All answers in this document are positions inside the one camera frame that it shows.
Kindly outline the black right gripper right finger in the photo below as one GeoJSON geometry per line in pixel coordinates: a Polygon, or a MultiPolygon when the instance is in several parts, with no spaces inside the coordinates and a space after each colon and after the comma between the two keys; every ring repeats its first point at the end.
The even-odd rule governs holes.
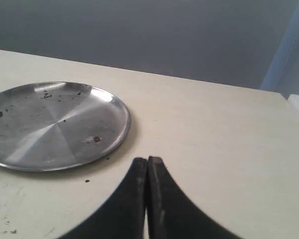
{"type": "Polygon", "coordinates": [[[151,239],[238,239],[201,211],[180,189],[160,157],[148,158],[151,239]]]}

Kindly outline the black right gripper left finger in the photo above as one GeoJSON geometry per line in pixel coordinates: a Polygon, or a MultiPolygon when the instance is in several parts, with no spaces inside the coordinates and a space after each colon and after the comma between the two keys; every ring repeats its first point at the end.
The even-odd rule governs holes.
{"type": "Polygon", "coordinates": [[[142,239],[147,160],[135,158],[113,194],[62,239],[142,239]]]}

